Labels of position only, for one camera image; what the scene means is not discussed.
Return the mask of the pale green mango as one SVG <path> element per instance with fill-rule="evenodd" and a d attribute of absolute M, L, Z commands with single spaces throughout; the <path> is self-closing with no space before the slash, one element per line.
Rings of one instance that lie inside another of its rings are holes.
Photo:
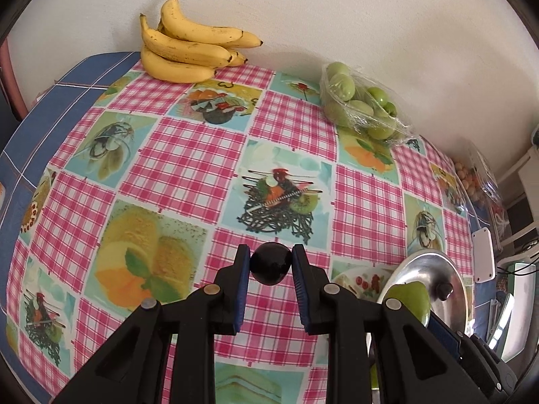
<path fill-rule="evenodd" d="M 430 321 L 430 295 L 423 283 L 419 281 L 393 284 L 387 290 L 384 299 L 395 298 L 417 320 L 427 327 Z"/>

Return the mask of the dark cherry back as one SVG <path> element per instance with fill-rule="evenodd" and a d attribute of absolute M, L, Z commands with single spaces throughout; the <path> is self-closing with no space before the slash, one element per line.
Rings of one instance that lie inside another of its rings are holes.
<path fill-rule="evenodd" d="M 281 243 L 263 243 L 253 252 L 249 260 L 249 271 L 264 285 L 276 285 L 290 270 L 292 253 Z"/>

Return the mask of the dark cherry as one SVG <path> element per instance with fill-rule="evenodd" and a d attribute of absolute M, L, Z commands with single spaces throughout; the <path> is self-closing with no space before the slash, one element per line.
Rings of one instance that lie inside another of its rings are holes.
<path fill-rule="evenodd" d="M 264 285 L 276 285 L 290 270 L 292 253 L 281 243 L 263 243 L 253 252 L 249 260 L 249 271 Z"/>
<path fill-rule="evenodd" d="M 453 294 L 454 288 L 450 282 L 440 282 L 436 286 L 436 295 L 438 299 L 445 302 Z"/>

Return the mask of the dark cherry front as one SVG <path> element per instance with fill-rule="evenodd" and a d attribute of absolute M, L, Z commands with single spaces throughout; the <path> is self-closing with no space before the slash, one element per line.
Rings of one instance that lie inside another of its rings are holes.
<path fill-rule="evenodd" d="M 454 288 L 450 282 L 440 282 L 436 286 L 436 295 L 438 299 L 445 302 L 453 294 Z"/>

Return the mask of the plastic tray of green fruits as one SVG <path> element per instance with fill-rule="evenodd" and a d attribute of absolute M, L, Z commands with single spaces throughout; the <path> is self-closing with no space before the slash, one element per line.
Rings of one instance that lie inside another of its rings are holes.
<path fill-rule="evenodd" d="M 394 90 L 342 62 L 322 66 L 320 102 L 333 124 L 386 146 L 416 137 L 408 103 Z"/>

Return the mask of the silver metal bowl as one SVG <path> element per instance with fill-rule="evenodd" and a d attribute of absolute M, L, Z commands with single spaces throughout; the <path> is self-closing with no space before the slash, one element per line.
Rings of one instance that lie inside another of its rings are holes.
<path fill-rule="evenodd" d="M 464 332 L 468 319 L 465 285 L 449 256 L 435 249 L 423 249 L 408 256 L 389 277 L 377 302 L 385 299 L 394 284 L 420 282 L 430 295 L 431 310 L 453 331 Z"/>

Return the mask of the white rectangular box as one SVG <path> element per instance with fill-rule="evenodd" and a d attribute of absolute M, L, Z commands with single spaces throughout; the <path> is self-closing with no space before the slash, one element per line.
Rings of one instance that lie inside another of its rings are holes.
<path fill-rule="evenodd" d="M 475 283 L 486 283 L 496 276 L 493 241 L 486 227 L 471 235 L 473 252 L 473 279 Z"/>

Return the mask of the pink checkered tablecloth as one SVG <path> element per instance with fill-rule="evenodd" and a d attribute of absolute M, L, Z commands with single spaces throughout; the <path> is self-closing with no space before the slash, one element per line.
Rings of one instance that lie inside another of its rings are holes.
<path fill-rule="evenodd" d="M 331 280 L 370 301 L 423 248 L 471 277 L 454 168 L 429 141 L 386 146 L 337 126 L 315 83 L 266 68 L 183 86 L 138 149 L 123 121 L 85 145 L 87 171 L 124 177 L 82 294 L 27 260 L 24 329 L 1 322 L 1 351 L 36 402 L 57 394 L 141 300 L 185 298 L 242 243 L 301 243 Z"/>

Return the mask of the clear bag of longans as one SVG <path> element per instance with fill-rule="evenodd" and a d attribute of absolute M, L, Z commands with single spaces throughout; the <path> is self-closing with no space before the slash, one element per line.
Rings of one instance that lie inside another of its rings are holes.
<path fill-rule="evenodd" d="M 497 180 L 486 158 L 470 140 L 466 142 L 466 154 L 467 162 L 461 159 L 453 160 L 464 190 L 472 203 L 477 203 L 480 208 L 487 210 L 493 225 L 503 233 L 509 222 Z"/>

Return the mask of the white side table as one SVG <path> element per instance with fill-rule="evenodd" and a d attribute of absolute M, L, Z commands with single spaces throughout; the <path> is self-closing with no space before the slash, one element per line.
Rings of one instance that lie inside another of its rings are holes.
<path fill-rule="evenodd" d="M 496 265 L 531 262 L 538 254 L 538 147 L 497 179 L 501 204 L 493 213 Z"/>

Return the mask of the blue cloth under tablecloth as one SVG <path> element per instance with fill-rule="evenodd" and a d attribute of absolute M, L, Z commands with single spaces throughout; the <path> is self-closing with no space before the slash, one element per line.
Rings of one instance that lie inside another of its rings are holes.
<path fill-rule="evenodd" d="M 132 126 L 132 149 L 186 93 L 147 75 L 136 52 L 84 59 L 31 109 L 1 155 L 1 322 L 18 332 L 28 259 L 80 296 L 114 195 L 124 177 L 99 180 L 85 145 L 116 121 Z"/>

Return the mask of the yellow banana bunch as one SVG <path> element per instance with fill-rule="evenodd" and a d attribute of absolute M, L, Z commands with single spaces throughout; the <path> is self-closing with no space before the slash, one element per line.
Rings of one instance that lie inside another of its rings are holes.
<path fill-rule="evenodd" d="M 255 34 L 237 27 L 197 23 L 184 15 L 180 0 L 166 0 L 158 27 L 139 15 L 141 65 L 151 77 L 174 84 L 211 79 L 221 68 L 239 67 L 248 59 L 240 52 L 263 44 Z"/>

